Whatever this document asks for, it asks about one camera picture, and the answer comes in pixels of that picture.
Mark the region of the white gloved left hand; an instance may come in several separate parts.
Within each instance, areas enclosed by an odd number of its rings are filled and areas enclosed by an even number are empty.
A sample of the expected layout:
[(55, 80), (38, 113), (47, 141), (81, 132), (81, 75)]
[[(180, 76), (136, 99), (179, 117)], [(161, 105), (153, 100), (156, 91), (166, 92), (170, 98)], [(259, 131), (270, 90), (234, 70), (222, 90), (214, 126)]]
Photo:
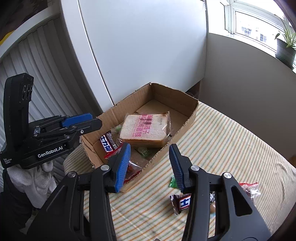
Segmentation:
[(27, 170), (15, 165), (7, 168), (7, 172), (16, 189), (25, 193), (35, 208), (41, 208), (57, 186), (53, 166), (52, 160)]

